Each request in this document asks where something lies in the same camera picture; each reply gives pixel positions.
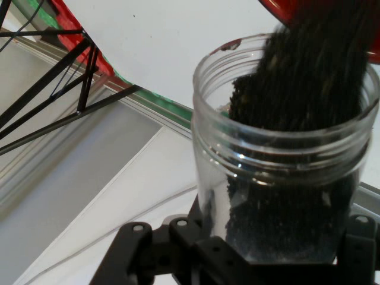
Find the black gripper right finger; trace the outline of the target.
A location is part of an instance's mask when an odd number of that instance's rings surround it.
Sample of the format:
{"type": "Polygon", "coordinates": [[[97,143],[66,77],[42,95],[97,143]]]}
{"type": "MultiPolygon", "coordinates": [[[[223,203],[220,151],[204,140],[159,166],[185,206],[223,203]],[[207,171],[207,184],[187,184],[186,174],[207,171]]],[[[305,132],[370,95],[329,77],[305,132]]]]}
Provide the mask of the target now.
{"type": "Polygon", "coordinates": [[[339,284],[375,284],[379,270],[379,223],[352,215],[337,255],[339,284]]]}

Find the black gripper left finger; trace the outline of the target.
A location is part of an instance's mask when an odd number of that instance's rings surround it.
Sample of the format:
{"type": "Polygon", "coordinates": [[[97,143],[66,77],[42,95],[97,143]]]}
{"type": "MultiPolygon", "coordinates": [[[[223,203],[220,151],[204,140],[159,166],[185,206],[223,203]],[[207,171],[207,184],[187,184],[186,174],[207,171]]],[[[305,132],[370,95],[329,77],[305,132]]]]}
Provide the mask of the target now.
{"type": "Polygon", "coordinates": [[[177,284],[250,284],[249,264],[219,237],[202,238],[192,215],[154,230],[131,222],[117,232],[90,284],[154,284],[169,274],[177,284]]]}

